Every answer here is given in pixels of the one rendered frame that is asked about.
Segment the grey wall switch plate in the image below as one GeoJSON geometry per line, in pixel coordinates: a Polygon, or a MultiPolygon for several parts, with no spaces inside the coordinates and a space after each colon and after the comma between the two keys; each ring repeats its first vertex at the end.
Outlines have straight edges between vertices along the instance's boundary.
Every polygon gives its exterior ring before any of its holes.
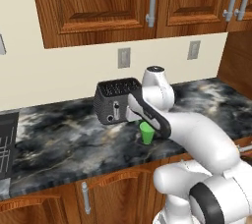
{"type": "Polygon", "coordinates": [[[4,44],[3,36],[0,33],[0,55],[5,55],[6,54],[6,47],[4,44]]]}

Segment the green cup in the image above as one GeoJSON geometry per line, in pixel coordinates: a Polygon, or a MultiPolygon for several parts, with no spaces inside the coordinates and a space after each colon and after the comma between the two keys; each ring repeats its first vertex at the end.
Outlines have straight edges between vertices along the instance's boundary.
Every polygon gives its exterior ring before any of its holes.
{"type": "Polygon", "coordinates": [[[142,122],[140,124],[140,131],[143,144],[151,144],[155,130],[147,122],[142,122]]]}

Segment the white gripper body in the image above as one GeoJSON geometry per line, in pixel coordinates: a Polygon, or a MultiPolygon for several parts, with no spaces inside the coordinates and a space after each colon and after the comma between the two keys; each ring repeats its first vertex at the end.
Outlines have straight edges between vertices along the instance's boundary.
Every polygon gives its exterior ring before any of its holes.
{"type": "Polygon", "coordinates": [[[143,119],[143,109],[141,106],[127,106],[126,119],[128,122],[135,122],[143,119]]]}

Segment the narrow wooden upper cupboard door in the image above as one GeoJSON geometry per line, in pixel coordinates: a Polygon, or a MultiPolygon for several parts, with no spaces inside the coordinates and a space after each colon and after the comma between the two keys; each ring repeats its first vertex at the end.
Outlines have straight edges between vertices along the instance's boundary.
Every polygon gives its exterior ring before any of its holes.
{"type": "Polygon", "coordinates": [[[228,0],[158,0],[157,37],[224,32],[228,0]]]}

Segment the dark grey toaster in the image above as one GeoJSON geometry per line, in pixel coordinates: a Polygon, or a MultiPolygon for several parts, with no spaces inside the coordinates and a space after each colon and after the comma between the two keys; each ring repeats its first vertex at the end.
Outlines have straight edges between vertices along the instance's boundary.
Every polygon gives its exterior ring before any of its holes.
{"type": "Polygon", "coordinates": [[[128,94],[141,83],[135,78],[99,82],[94,95],[94,111],[104,125],[126,122],[128,94]]]}

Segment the wide wooden upper cupboard door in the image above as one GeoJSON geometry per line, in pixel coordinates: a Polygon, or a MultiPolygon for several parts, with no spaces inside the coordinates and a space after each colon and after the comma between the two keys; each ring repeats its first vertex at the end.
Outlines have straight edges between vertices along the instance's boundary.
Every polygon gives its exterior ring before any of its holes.
{"type": "Polygon", "coordinates": [[[35,0],[46,49],[150,39],[150,0],[35,0]]]}

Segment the wooden lower cupboard door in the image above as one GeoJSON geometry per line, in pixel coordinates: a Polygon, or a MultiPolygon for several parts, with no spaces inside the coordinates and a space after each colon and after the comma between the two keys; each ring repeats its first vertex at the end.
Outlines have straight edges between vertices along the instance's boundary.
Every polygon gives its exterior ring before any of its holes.
{"type": "Polygon", "coordinates": [[[76,207],[61,196],[21,196],[0,201],[0,224],[81,224],[76,207]]]}
{"type": "Polygon", "coordinates": [[[82,224],[152,224],[165,197],[155,186],[154,161],[88,178],[75,184],[82,224]],[[91,213],[86,214],[82,183],[89,187],[91,213]]]}

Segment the grey wall outlet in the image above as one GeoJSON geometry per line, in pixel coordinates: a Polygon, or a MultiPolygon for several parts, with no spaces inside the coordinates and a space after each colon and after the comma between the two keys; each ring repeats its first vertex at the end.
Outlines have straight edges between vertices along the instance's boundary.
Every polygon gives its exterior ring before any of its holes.
{"type": "Polygon", "coordinates": [[[194,60],[198,58],[200,44],[201,44],[200,40],[190,42],[188,57],[187,57],[188,60],[194,60]]]}
{"type": "Polygon", "coordinates": [[[130,67],[130,48],[119,48],[118,49],[118,68],[129,68],[130,67]]]}

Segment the tall wooden cabinet side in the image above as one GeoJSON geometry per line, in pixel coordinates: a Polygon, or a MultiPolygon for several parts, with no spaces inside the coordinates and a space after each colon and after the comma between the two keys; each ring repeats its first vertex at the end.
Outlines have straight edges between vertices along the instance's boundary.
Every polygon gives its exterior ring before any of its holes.
{"type": "Polygon", "coordinates": [[[252,100],[252,31],[228,34],[218,78],[252,100]]]}

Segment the black hob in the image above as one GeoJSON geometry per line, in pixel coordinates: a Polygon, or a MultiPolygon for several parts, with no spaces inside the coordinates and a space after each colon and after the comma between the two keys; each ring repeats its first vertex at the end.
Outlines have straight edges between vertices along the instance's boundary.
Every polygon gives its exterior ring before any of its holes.
{"type": "Polygon", "coordinates": [[[0,180],[11,176],[19,113],[0,115],[0,180]]]}

